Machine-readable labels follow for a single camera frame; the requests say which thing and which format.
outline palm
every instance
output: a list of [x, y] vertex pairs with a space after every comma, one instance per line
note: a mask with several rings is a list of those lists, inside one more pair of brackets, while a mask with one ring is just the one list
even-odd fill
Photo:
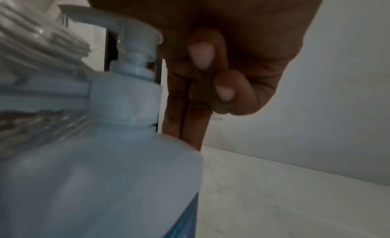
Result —
[[[167, 62], [169, 91], [163, 132], [197, 149], [202, 144], [211, 109], [245, 115], [269, 101], [287, 64], [299, 53], [305, 31], [321, 3], [321, 0], [89, 1], [94, 7], [149, 22], [163, 32], [165, 41], [158, 49], [158, 56]], [[226, 51], [216, 54], [215, 71], [207, 75], [193, 67], [188, 54], [188, 41], [200, 27], [212, 27], [219, 32]], [[218, 78], [236, 85], [238, 95], [234, 102], [224, 105], [210, 87], [215, 75], [230, 69], [235, 72], [225, 74], [229, 79]]]

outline human hand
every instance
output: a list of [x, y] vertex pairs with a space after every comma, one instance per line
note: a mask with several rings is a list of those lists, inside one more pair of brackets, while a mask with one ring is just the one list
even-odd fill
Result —
[[89, 0], [160, 29], [168, 101], [162, 131], [197, 150], [212, 111], [252, 114], [275, 93], [322, 0]]

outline white plastic bottle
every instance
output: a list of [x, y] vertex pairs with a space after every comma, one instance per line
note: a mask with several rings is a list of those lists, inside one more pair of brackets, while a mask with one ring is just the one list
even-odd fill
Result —
[[0, 161], [0, 235], [193, 238], [203, 160], [153, 127], [161, 87], [146, 64], [155, 60], [162, 35], [105, 11], [61, 9], [119, 33], [119, 61], [92, 75], [89, 133]]

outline clear plastic bottle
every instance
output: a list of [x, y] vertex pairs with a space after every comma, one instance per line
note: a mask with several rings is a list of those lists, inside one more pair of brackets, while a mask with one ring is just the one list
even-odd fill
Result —
[[[63, 124], [71, 115], [61, 113], [52, 119], [44, 138], [69, 128], [76, 128], [72, 131], [78, 136], [57, 136], [54, 143], [49, 139], [51, 143], [35, 144], [0, 161], [0, 236], [193, 238], [202, 157], [184, 142], [157, 134], [153, 127], [161, 87], [154, 84], [146, 64], [155, 60], [162, 35], [143, 22], [105, 11], [80, 6], [61, 9], [72, 19], [118, 32], [120, 58], [111, 63], [109, 72], [63, 84], [64, 93], [74, 91], [79, 98], [88, 90], [89, 120], [94, 124], [88, 133], [78, 133], [85, 128], [79, 123], [83, 116]], [[11, 66], [11, 73], [20, 72], [14, 71], [14, 65], [6, 66]], [[47, 85], [34, 87], [37, 92], [46, 90], [40, 96], [59, 98]], [[29, 85], [8, 88], [20, 95], [32, 89]], [[9, 93], [0, 93], [0, 107]], [[41, 100], [37, 107], [44, 104]], [[13, 107], [23, 110], [18, 103]]]

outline blue label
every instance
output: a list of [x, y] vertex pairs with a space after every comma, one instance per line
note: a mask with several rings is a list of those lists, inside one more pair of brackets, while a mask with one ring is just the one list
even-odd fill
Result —
[[195, 198], [164, 238], [195, 238], [198, 197], [199, 194], [196, 194]]

